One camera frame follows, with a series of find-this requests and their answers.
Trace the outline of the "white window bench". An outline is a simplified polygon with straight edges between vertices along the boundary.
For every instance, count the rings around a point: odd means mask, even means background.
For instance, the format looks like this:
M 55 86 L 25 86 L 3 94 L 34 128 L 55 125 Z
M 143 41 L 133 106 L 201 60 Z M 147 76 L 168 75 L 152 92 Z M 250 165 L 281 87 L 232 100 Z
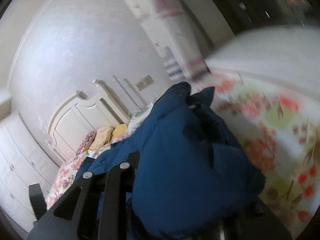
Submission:
M 283 25 L 245 31 L 205 62 L 278 83 L 319 100 L 319 27 Z

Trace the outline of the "white nightstand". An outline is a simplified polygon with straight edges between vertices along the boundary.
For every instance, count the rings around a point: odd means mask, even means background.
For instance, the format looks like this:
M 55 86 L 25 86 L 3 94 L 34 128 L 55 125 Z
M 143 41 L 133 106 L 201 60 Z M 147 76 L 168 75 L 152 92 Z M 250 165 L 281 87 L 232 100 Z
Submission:
M 140 112 L 137 112 L 130 120 L 128 129 L 134 129 L 140 126 L 140 124 L 148 117 L 154 103 L 151 102 L 150 104 L 146 105 Z

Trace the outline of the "peach pillow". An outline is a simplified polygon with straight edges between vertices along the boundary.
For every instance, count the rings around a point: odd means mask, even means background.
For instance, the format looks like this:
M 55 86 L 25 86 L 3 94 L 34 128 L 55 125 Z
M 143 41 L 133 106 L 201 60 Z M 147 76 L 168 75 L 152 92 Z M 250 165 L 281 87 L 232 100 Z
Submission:
M 110 142 L 110 138 L 114 127 L 104 126 L 97 130 L 95 139 L 93 140 L 91 146 L 89 147 L 90 151 L 97 151 L 102 148 L 106 143 Z

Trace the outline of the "gold wall socket plate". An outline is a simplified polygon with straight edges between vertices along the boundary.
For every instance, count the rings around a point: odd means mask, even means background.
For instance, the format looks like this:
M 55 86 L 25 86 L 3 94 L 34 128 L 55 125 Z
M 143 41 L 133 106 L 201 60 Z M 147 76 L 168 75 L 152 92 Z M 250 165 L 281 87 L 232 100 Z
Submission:
M 138 91 L 141 92 L 142 90 L 144 90 L 146 87 L 148 87 L 149 85 L 153 84 L 154 81 L 152 79 L 151 76 L 147 75 L 144 78 L 142 78 L 141 80 L 139 80 L 135 86 L 137 87 Z

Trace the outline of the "white wooden headboard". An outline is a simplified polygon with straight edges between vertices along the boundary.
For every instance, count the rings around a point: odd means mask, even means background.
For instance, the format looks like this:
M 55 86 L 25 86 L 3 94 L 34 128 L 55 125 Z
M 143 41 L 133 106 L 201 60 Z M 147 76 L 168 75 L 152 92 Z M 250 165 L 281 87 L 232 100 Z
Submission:
M 46 143 L 63 162 L 76 156 L 80 142 L 89 132 L 130 121 L 103 81 L 94 80 L 93 84 L 94 96 L 86 100 L 80 91 L 75 92 L 60 104 L 48 124 Z

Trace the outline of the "white wardrobe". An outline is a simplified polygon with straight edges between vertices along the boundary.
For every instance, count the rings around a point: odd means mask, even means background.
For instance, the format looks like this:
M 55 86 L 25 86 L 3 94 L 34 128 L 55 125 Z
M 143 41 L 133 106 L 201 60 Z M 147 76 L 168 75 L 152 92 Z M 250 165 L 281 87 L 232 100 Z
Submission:
M 1 207 L 26 232 L 36 220 L 29 185 L 40 184 L 47 196 L 59 167 L 46 155 L 19 114 L 1 121 Z

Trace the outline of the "patterned round cushion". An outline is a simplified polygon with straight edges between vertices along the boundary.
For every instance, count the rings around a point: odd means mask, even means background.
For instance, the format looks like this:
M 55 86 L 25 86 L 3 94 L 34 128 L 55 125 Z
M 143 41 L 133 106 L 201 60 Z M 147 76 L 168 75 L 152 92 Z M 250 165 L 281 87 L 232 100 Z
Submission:
M 79 155 L 90 148 L 93 141 L 95 140 L 96 134 L 96 131 L 91 131 L 85 136 L 85 138 L 82 140 L 81 144 L 79 145 L 76 151 L 76 155 Z

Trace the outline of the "navy blue puffer jacket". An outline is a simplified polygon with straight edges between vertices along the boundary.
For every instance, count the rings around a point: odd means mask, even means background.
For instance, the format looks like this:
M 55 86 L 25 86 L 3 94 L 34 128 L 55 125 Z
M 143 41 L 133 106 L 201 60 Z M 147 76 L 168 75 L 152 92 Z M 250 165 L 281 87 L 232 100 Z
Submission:
M 131 136 L 86 158 L 77 176 L 106 173 L 138 152 L 131 206 L 147 232 L 164 239 L 188 237 L 256 198 L 265 176 L 212 111 L 214 90 L 171 86 Z

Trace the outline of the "yellow pillow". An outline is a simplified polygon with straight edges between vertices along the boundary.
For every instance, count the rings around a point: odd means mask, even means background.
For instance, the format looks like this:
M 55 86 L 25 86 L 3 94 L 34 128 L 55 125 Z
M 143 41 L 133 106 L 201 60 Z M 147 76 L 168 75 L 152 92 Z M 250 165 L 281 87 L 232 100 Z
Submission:
M 120 124 L 120 125 L 118 125 L 118 126 L 112 131 L 110 140 L 112 141 L 112 140 L 120 137 L 123 133 L 126 132 L 126 130 L 127 130 L 127 124 Z

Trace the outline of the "floral bed quilt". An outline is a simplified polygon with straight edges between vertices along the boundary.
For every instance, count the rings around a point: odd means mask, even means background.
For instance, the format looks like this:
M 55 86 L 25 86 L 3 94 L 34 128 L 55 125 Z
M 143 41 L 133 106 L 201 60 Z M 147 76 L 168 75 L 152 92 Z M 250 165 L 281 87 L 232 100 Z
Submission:
M 261 200 L 297 238 L 319 207 L 319 102 L 276 83 L 213 72 L 191 84 L 214 87 L 213 111 L 266 178 Z

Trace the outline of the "slim white desk lamp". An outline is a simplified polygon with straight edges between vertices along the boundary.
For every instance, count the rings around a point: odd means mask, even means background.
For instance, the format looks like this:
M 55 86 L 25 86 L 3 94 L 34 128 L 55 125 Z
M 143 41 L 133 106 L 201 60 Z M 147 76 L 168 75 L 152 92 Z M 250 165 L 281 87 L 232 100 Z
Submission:
M 129 91 L 125 88 L 125 86 L 119 81 L 119 79 L 115 76 L 112 75 L 113 79 L 116 81 L 116 83 L 121 87 L 121 89 L 124 91 L 124 93 L 126 94 L 126 96 L 129 98 L 129 100 L 134 104 L 134 106 L 136 107 L 136 109 L 141 112 L 142 111 L 142 107 L 140 107 L 140 105 L 138 104 L 138 102 L 133 98 L 133 96 L 129 93 Z

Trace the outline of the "patterned window curtain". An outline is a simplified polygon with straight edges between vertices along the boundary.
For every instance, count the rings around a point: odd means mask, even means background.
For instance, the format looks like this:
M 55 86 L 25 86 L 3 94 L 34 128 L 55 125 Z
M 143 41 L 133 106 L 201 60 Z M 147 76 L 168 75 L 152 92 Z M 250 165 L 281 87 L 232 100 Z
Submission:
M 123 0 L 140 22 L 174 83 L 208 73 L 188 17 L 179 0 Z

